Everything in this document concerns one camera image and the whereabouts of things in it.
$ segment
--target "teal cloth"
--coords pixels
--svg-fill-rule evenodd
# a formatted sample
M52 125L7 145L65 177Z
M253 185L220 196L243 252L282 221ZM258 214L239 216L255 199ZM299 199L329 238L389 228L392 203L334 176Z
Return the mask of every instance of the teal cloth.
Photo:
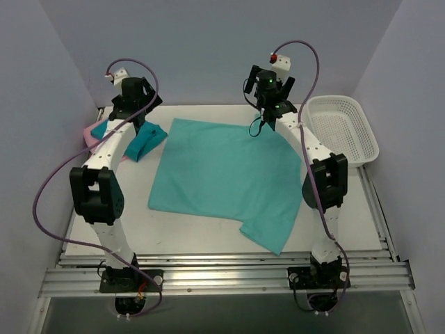
M240 231L279 255L302 200L300 158L265 126L175 119L161 157L150 209L230 218Z
M102 139L106 131L108 121L102 122L91 130L91 136L96 139ZM167 137L167 133L161 129L159 125L145 122L139 129L138 135L130 142L125 155L133 161L139 161L148 152L153 150L157 145Z

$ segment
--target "white plastic basket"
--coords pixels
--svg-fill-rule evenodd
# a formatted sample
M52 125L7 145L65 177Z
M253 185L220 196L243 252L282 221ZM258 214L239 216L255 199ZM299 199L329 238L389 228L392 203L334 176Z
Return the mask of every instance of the white plastic basket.
M379 149L360 104L347 96L326 95L307 102L313 133L336 154L348 158L349 168L377 158Z

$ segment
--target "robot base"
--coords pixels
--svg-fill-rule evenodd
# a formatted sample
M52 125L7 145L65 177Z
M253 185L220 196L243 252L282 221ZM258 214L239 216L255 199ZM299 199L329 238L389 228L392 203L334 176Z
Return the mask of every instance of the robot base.
M319 264L312 256L310 266L289 267L287 274L289 287L295 290L343 289L350 287L346 282L346 267L341 265L341 258L330 263Z
M160 269L144 269L144 273L148 276L153 277L154 281L158 283L162 290L163 282L163 270ZM143 283L143 278L138 276L137 280L133 278L113 278L110 279L106 271L102 274L102 279L100 282L99 292L104 294L119 294L126 292L138 292L140 285ZM157 287L155 287L150 282L147 283L144 292L158 292Z

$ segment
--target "gray wall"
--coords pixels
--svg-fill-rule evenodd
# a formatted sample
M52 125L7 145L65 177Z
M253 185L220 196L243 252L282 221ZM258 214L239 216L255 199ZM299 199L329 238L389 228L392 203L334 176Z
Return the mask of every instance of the gray wall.
M404 0L355 97L380 146L369 166L429 333L445 328L445 1Z
M252 64L269 66L269 53L295 38L320 53L316 93L350 95L401 2L40 1L98 106L115 94L104 65L123 56L154 68L166 104L243 103L241 84ZM314 77L314 59L304 47L285 54L293 59L291 99L298 102Z
M82 147L95 105L41 5L3 0L0 8L0 331L24 333L60 247L34 226L32 200ZM42 222L63 234L71 206L66 168L44 194Z

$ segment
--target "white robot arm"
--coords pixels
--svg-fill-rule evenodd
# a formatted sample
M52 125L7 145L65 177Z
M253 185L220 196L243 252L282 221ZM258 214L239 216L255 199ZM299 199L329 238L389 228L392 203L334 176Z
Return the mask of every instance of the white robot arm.
M70 184L76 213L82 216L96 232L100 244L119 255L128 263L138 266L136 254L128 245L120 217L124 209L124 196L115 172L130 142L136 137L145 122L145 114L162 103L158 96L145 113L121 125L124 120L146 106L154 97L154 89L145 78L130 77L121 68L111 78L120 91L113 99L113 112L108 117L106 132L115 132L107 141L97 146L92 156L82 167L70 172ZM108 285L137 286L141 277L106 253L106 282Z
M306 153L310 161L311 171L316 180L318 194L322 203L328 229L335 239L338 234L338 217L347 193L348 162L343 154L334 154L325 147L303 123L298 123L298 111L287 100L294 78L288 77L291 60L281 55L271 57L272 67L264 70L256 65L252 66L244 93L252 92L256 84L254 105L261 115L261 128L268 124L274 131L283 136L302 159L302 194L305 203L313 210L314 240L311 248L311 267L318 275L316 281L326 281L332 277L339 277L343 271L340 252L336 244L326 234L319 216L315 201L315 194L309 181L302 151L300 127L305 135Z

